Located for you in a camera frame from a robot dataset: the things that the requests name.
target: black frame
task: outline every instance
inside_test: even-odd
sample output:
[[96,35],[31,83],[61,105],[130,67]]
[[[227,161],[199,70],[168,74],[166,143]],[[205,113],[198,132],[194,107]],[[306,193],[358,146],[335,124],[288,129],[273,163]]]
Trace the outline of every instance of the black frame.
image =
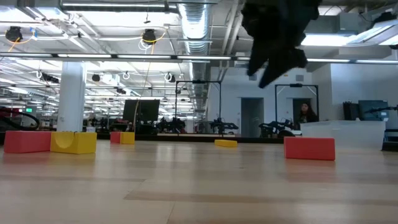
[[220,87],[220,104],[218,105],[219,111],[218,114],[221,117],[221,81],[201,81],[201,80],[194,80],[194,81],[176,81],[175,82],[175,113],[174,116],[177,118],[177,97],[178,97],[178,84],[179,83],[192,83],[192,84],[206,84],[206,83],[218,83]]
[[319,89],[318,85],[303,85],[303,84],[276,84],[275,85],[275,121],[278,121],[278,86],[289,86],[291,88],[315,87],[317,94],[317,115],[319,117]]

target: yellow foam block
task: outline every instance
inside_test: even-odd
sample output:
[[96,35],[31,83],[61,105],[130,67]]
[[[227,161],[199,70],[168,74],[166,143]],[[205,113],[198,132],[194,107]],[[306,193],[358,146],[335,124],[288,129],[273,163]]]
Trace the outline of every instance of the yellow foam block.
[[237,147],[238,146],[237,141],[231,141],[231,140],[215,140],[214,144],[216,146],[223,146],[223,147]]
[[97,133],[53,132],[51,134],[51,151],[86,154],[95,153]]
[[120,144],[134,144],[135,142],[135,133],[120,133]]

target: white pillar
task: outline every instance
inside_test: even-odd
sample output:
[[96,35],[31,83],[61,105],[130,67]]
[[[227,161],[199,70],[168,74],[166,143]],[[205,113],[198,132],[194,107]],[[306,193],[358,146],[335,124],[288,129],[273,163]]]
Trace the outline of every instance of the white pillar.
[[86,67],[84,62],[63,62],[57,131],[83,130]]

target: ventilation duct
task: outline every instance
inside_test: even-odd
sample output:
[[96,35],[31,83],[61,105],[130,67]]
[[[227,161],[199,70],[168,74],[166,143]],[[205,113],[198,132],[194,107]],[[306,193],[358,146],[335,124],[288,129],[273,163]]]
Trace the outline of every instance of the ventilation duct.
[[[210,5],[209,4],[179,4],[181,14],[182,32],[185,39],[203,40],[208,38]],[[185,42],[185,50],[188,55],[206,55],[209,51],[209,43]],[[210,66],[208,63],[190,63],[191,80],[210,80]],[[208,84],[192,85],[192,93],[195,95],[198,110],[203,110],[206,105]]]

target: person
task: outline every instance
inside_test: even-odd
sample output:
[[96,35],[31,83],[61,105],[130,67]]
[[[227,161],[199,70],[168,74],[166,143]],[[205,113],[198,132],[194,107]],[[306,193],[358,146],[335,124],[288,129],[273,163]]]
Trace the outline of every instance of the person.
[[303,103],[301,105],[300,117],[298,118],[297,129],[300,129],[300,124],[318,122],[318,116],[313,111],[310,103]]
[[126,132],[133,132],[132,130],[132,122],[127,125]]

